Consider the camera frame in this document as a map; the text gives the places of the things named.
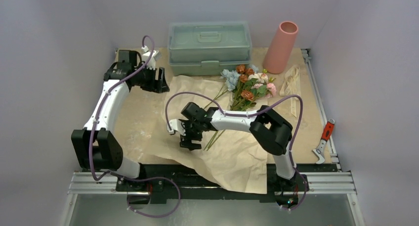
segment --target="pink vase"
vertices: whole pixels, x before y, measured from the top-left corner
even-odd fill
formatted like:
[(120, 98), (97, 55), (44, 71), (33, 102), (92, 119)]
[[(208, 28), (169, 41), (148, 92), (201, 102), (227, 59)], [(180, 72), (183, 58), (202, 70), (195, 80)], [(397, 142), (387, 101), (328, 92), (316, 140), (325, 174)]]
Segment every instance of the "pink vase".
[(280, 74), (285, 70), (297, 38), (297, 33), (298, 26), (295, 23), (285, 21), (279, 24), (263, 60), (264, 69), (272, 74)]

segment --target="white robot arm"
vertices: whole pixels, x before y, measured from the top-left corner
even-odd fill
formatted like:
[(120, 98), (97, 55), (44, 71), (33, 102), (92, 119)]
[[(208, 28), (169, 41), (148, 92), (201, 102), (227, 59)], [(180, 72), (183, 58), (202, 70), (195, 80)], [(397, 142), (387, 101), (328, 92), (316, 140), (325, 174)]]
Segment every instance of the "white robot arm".
[[(296, 167), (289, 156), (292, 125), (274, 110), (269, 110), (259, 116), (247, 117), (258, 111), (221, 112), (216, 107), (205, 111), (197, 104), (190, 102), (181, 112), (188, 120), (170, 120), (167, 128), (171, 135), (178, 132), (180, 147), (189, 150), (201, 149), (201, 145), (197, 142), (202, 140), (204, 131), (234, 130), (251, 133), (261, 147), (273, 155), (277, 175), (289, 180), (294, 177)], [(269, 129), (265, 126), (268, 123), (271, 124)]]
[(93, 162), (97, 170), (111, 170), (119, 175), (128, 178), (138, 178), (141, 172), (141, 164), (131, 161), (124, 157), (121, 146), (118, 144), (112, 132), (115, 128), (116, 118), (122, 107), (122, 103), (128, 96), (133, 86), (140, 86), (143, 90), (157, 93), (169, 90), (165, 80), (164, 68), (156, 69), (156, 60), (159, 58), (159, 52), (151, 53), (148, 48), (143, 47), (144, 54), (142, 58), (148, 60), (147, 68), (139, 71), (136, 75), (123, 83), (120, 80), (135, 72), (139, 65), (137, 57), (140, 55), (135, 50), (119, 50), (118, 61), (115, 62), (105, 73), (102, 94), (95, 107), (93, 114), (81, 130), (74, 130), (71, 135), (74, 150), (77, 159), (82, 168), (89, 167), (89, 141), (90, 134), (94, 132), (94, 139), (98, 146), (93, 146)]

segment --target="white wall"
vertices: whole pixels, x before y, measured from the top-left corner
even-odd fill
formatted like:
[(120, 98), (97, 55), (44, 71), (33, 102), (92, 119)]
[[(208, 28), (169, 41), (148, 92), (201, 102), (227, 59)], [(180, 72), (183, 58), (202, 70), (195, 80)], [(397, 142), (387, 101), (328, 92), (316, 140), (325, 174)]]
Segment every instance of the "white wall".
[(295, 46), (310, 47), (337, 0), (91, 0), (119, 46), (141, 45), (144, 34), (167, 46), (170, 22), (249, 22), (253, 46), (269, 46), (281, 21), (299, 26)]
[(88, 0), (0, 0), (1, 225), (58, 225), (112, 50)]
[(371, 226), (418, 225), (418, 0), (340, 0), (312, 47), (334, 140)]

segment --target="beige tabletop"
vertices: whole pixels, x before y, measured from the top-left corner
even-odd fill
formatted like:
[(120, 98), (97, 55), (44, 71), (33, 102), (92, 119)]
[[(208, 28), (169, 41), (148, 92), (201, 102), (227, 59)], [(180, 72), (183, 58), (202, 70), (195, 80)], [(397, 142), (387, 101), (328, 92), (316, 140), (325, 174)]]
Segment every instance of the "beige tabletop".
[[(171, 67), (168, 64), (168, 54), (166, 48), (160, 48), (162, 57), (157, 61), (157, 67), (166, 69), (166, 81), (170, 85), (173, 78)], [(262, 61), (265, 57), (267, 48), (253, 48), (252, 64), (262, 68)], [(301, 97), (304, 109), (300, 129), (297, 133), (294, 147), (293, 158), (297, 163), (315, 163), (318, 159), (312, 152), (317, 147), (323, 132), (321, 115), (316, 102), (316, 96), (312, 89), (307, 68), (299, 48), (294, 48), (288, 61), (287, 69), (279, 75), (272, 75), (279, 90), (284, 82), (284, 74), (294, 64), (300, 66), (300, 85)], [(194, 77), (196, 79), (207, 79), (220, 81), (219, 76)], [(270, 98), (268, 104), (273, 104), (281, 96)], [(165, 94), (143, 91), (140, 87), (133, 87), (125, 102), (122, 105), (115, 126), (115, 137), (124, 150), (127, 158), (146, 164), (177, 164), (173, 160), (159, 158), (154, 155), (143, 153), (142, 146), (151, 144), (151, 134), (154, 130), (156, 119), (161, 118), (161, 109)], [(280, 115), (287, 119), (292, 126), (296, 126), (297, 118), (291, 114), (290, 101), (279, 104), (274, 108)], [(299, 112), (299, 102), (297, 102), (297, 113)], [(325, 163), (331, 163), (329, 148), (325, 148)], [(274, 163), (272, 155), (268, 155), (268, 163)]]

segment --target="flower bouquet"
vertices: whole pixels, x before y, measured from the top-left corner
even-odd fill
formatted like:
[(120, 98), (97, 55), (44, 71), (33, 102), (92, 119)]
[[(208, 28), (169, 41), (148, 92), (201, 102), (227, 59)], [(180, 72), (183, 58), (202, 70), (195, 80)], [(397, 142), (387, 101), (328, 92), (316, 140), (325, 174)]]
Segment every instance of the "flower bouquet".
[[(277, 93), (276, 87), (272, 83), (275, 79), (269, 78), (266, 73), (266, 70), (259, 73), (259, 69), (254, 65), (250, 65), (249, 68), (239, 65), (233, 71), (224, 69), (221, 72), (221, 78), (225, 79), (225, 83), (214, 100), (217, 100), (227, 92), (232, 92), (231, 111), (246, 111), (255, 107), (258, 99), (269, 98)], [(224, 131), (216, 131), (204, 150), (208, 151), (223, 133)]]

